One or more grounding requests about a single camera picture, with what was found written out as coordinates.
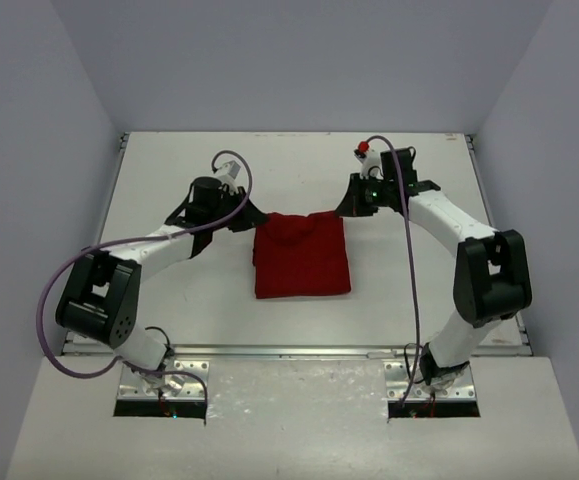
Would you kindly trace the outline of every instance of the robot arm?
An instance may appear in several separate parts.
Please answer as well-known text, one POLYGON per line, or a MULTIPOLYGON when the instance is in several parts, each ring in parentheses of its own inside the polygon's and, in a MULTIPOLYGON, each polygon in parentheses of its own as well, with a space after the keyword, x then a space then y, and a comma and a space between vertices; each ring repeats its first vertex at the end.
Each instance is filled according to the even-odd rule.
POLYGON ((164 360, 172 352, 136 325, 140 284, 174 263, 200 254, 211 243, 215 230, 226 227, 241 232, 267 221, 267 216, 248 201, 229 222, 180 235, 188 228, 215 222, 240 205, 245 191, 235 183, 239 170, 240 166, 231 161, 211 177, 196 178, 164 225, 147 235, 168 240, 120 245, 77 261, 58 303, 58 324, 109 346, 142 369, 164 368, 164 360))
MULTIPOLYGON (((340 216, 371 216, 379 207, 402 214, 399 187, 389 151, 355 151, 362 164, 352 174, 340 216), (380 160, 382 179, 370 170, 380 160)), ((459 374, 487 334, 531 303, 531 284, 522 236, 499 232, 455 206, 432 181, 418 181, 413 148, 396 151, 403 173, 410 220, 427 230, 456 258, 453 299, 456 310, 420 357, 420 373, 427 385, 444 383, 459 374)))

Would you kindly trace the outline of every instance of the purple cable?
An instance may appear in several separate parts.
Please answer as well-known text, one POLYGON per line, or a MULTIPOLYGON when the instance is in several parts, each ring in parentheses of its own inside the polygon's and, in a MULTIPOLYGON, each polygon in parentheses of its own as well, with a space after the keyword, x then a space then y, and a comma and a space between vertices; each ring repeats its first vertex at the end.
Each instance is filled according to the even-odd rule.
MULTIPOLYGON (((49 296, 49 292, 51 292, 51 288, 54 286, 54 284, 56 283, 58 278, 60 278, 60 275, 62 275, 65 272, 65 270, 67 270, 71 265, 76 263, 78 260, 80 260, 85 255, 87 255, 91 252, 101 250, 103 248, 115 247, 117 245, 127 245, 130 243, 138 243, 138 242, 162 242, 165 240, 170 240, 171 238, 178 238, 178 237, 181 237, 182 235, 187 235, 189 233, 202 232, 203 230, 217 227, 217 226, 222 225, 223 223, 231 220, 245 207, 245 205, 247 204, 247 201, 249 200, 249 196, 251 195, 251 190, 253 189, 253 175, 251 173, 251 169, 249 168, 249 164, 247 163, 247 161, 239 153, 236 153, 233 150, 221 150, 220 152, 216 153, 216 155, 211 160, 212 169, 214 168, 216 160, 219 157, 221 157, 222 155, 232 155, 232 156, 236 157, 238 160, 240 160, 242 165, 245 167, 245 170, 247 171, 247 178, 249 181, 249 184, 247 186, 247 192, 245 193, 245 197, 242 199, 242 202, 240 202, 240 204, 236 207, 236 209, 233 212, 231 212, 229 215, 225 215, 224 217, 222 217, 218 220, 215 220, 211 223, 207 223, 206 225, 200 225, 198 227, 192 227, 192 228, 188 228, 186 230, 182 230, 180 232, 174 233, 173 235, 171 235, 171 237, 169 237, 167 235, 161 235, 161 236, 157 236, 157 237, 123 238, 120 240, 111 240, 109 242, 100 243, 100 244, 94 245, 92 247, 87 247, 84 250, 82 250, 80 253, 78 253, 77 255, 74 255, 69 260, 67 260, 62 265, 60 265, 60 267, 58 267, 58 269, 54 272, 54 274, 49 278, 49 281, 42 289, 42 292, 40 293, 40 298, 38 299, 38 306, 36 308, 36 335, 38 336, 38 342, 40 342, 40 348, 42 349, 43 353, 47 357, 47 360, 49 360, 49 363, 51 363, 58 371, 60 371, 61 373, 64 373, 65 375, 73 377, 73 378, 80 378, 80 379, 96 378, 96 377, 99 377, 101 375, 104 375, 109 370, 111 370, 114 367, 114 365, 118 362, 118 360, 121 359, 120 357, 114 357, 113 360, 111 360, 111 362, 109 363, 109 365, 104 367, 102 370, 98 370, 97 372, 91 372, 91 373, 75 372, 75 371, 65 367, 62 363, 60 363, 58 361, 56 356, 51 351, 51 348, 49 347, 49 343, 47 342, 47 337, 45 335, 44 309, 45 309, 45 304, 47 303, 47 297, 49 296)), ((145 370, 145 369, 137 367, 135 365, 130 365, 130 366, 131 366, 131 368, 134 368, 135 370, 139 370, 142 373, 147 373, 147 374, 151 374, 151 375, 162 376, 162 375, 171 375, 171 374, 175 373, 176 375, 185 375, 188 377, 192 377, 192 378, 196 379, 197 381, 199 381, 200 384, 202 385, 202 388, 205 392, 205 401, 207 400, 207 386, 200 378, 196 377, 193 374, 190 374, 187 372, 178 372, 178 371, 160 372, 157 370, 145 370)))
POLYGON ((405 196, 405 184, 402 176, 402 169, 400 168, 400 162, 398 162, 398 156, 396 155, 396 149, 389 139, 383 137, 382 135, 373 135, 367 139, 367 143, 372 140, 381 140, 387 144, 389 150, 391 151, 391 156, 393 157, 393 163, 396 166, 396 172, 398 173, 398 190, 400 191, 400 203, 402 204, 402 216, 405 219, 405 236, 407 237, 407 254, 409 255, 409 272, 411 274, 411 293, 413 297, 413 312, 414 321, 416 325, 416 354, 413 357, 413 366, 411 369, 411 376, 409 377, 409 383, 407 384, 407 389, 400 399, 400 406, 403 407, 416 378, 416 369, 418 368, 418 360, 420 359, 420 309, 418 308, 418 288, 416 287, 416 269, 414 267, 413 261, 413 244, 411 242, 411 227, 409 225, 409 206, 407 205, 407 197, 405 196))

